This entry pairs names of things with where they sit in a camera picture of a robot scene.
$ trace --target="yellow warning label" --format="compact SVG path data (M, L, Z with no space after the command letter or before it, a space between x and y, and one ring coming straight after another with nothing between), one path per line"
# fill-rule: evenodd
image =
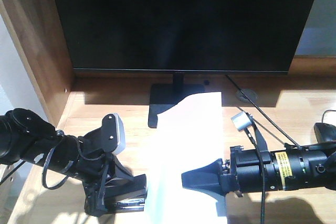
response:
M292 169L290 168L289 159L286 152L275 152L275 157L279 166L282 187L283 190L286 190L285 178L292 176Z

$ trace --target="computer mouse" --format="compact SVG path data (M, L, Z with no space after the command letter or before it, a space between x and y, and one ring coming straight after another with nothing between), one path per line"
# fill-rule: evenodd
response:
M318 143L336 141L336 126L328 123L315 123L314 131Z

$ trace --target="wooden desk surface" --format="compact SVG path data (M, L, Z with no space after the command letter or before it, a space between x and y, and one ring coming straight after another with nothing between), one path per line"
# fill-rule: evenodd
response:
M336 109L336 78L251 77L234 78L242 88L258 92L258 104L292 138L300 144L316 142L313 132L315 122L320 122L326 109ZM225 79L211 77L207 91L223 92L223 157L229 158L229 147L243 145L252 148L244 133L239 133L230 118L239 112L237 106L251 113L254 118L282 141L286 139L263 118L255 108L237 101L235 88ZM118 157L135 175L146 173L150 161L146 153L151 148L155 129L147 127L150 85L168 82L169 79L79 79L73 88L58 129L66 134L84 135L101 125L101 119L110 112L117 112L124 122L127 146ZM202 83L203 77L186 79L185 82ZM326 120L336 123L331 113ZM283 149L282 144L261 129L270 150ZM62 178L48 173L48 184ZM143 213L109 215L102 218L88 217L83 213L84 193L79 181L70 179L62 188L46 190L41 185L41 168L33 167L18 199L9 223L144 223ZM227 214L231 224L259 223L260 193L244 198L227 196ZM266 223L336 223L336 194L325 188L277 191L268 193Z

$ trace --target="cable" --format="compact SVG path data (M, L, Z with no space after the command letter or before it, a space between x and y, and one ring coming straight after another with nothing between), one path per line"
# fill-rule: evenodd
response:
M55 151L55 149L60 145L61 142L63 142L64 140L64 137L53 147L50 149L47 157L46 157L46 160L44 162L44 165L43 165L43 171L42 171L42 185L44 188L46 189L49 189L49 190L55 190L55 189L58 189L60 188L62 185L64 185L64 183L67 181L67 179L69 178L69 176L67 175L64 179L62 179L62 181L54 186L47 186L47 171L48 171L48 167L49 167L49 163L50 163L50 160L51 160L51 157L53 156L53 153Z
M83 152L82 152L81 148L80 148L80 143L79 143L79 140L78 140L78 138L80 138L80 137L76 138L76 137L74 136L74 138L75 138L75 140L76 140L78 153L79 153L79 156L81 156L81 158L83 158L83 159L85 159L85 160L87 160L87 161L97 161L97 160L99 160L99 159L101 159L101 158L103 158L103 157L105 156L105 154L103 153L103 154L101 154L99 157L96 157L96 158L88 158L88 157L85 157L85 156L83 155Z
M26 161L21 161L13 170L11 170L1 181L0 186L8 180L9 177L12 176L13 173L15 173Z
M324 111L324 113L322 114L322 120L321 120L322 123L323 123L323 120L324 120L324 116L327 112L336 112L336 110L326 110L326 111Z
M238 86L237 83L235 83L234 80L230 78L227 74L225 75L226 78L245 96L245 98L278 130L280 131L286 138L288 138L289 141L291 141L297 148L301 148L301 145L299 145L294 139L292 139L286 132L284 132L275 122L272 121L271 118L266 115L264 111L261 110L261 108L256 105L244 92L243 90Z
M264 224L265 223L265 199L266 199L266 176L265 176L265 167L264 167L264 162L263 159L261 157L261 153L260 153L260 149L256 143L256 141L254 140L254 138L252 137L251 133L248 131L248 129L244 129L246 135L248 136L248 139L250 139L251 143L253 144L253 146L256 149L256 153L257 153L257 157L259 159L260 162L260 168L261 168L261 177L263 179L262 181L262 191L261 191L261 211L260 211L260 224Z

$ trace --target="monitor stand base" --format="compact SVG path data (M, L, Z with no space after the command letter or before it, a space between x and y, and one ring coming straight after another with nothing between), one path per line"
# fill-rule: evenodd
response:
M204 92L204 86L201 84L184 84L182 73L174 74L173 84L153 84L150 94L148 127L156 128L157 115L174 107L188 95Z

